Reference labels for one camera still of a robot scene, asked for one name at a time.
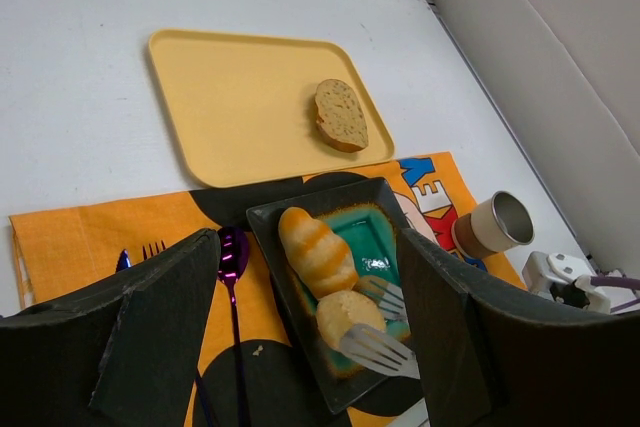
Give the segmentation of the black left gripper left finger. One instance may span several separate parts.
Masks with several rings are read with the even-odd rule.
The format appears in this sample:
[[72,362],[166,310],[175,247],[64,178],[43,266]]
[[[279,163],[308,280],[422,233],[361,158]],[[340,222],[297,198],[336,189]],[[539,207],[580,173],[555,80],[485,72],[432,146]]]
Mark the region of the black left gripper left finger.
[[181,426],[217,282],[201,229],[1,320],[4,426]]

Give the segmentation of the sliced brown bread piece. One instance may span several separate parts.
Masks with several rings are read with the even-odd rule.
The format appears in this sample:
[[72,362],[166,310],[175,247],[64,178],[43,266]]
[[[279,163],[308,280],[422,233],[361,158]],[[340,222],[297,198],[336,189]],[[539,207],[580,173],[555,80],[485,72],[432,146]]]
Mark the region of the sliced brown bread piece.
[[320,82],[314,102],[316,126],[326,144],[345,153],[359,152],[369,145],[364,112],[347,83],[338,79]]

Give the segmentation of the striped long bread roll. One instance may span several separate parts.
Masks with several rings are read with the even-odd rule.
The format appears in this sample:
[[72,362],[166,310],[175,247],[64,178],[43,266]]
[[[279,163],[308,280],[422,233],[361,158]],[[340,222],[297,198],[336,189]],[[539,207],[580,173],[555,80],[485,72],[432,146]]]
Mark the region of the striped long bread roll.
[[278,234],[289,265],[316,299],[355,286],[351,249],[326,222],[289,207],[280,216]]

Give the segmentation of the small round bread bun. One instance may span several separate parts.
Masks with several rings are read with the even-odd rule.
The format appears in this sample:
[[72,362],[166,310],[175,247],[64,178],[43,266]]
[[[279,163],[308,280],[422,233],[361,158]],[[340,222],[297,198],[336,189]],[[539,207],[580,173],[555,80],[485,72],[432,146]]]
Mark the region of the small round bread bun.
[[377,305],[367,296],[352,290],[323,297],[317,304],[316,321],[320,336],[335,351],[346,332],[356,324],[386,331],[386,322]]

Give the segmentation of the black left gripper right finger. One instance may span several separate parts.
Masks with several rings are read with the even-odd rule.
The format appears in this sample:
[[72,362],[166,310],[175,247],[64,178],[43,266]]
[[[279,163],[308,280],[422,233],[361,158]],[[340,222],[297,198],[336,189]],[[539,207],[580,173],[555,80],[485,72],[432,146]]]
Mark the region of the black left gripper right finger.
[[432,425],[638,424],[637,313],[546,300],[412,229],[397,262]]

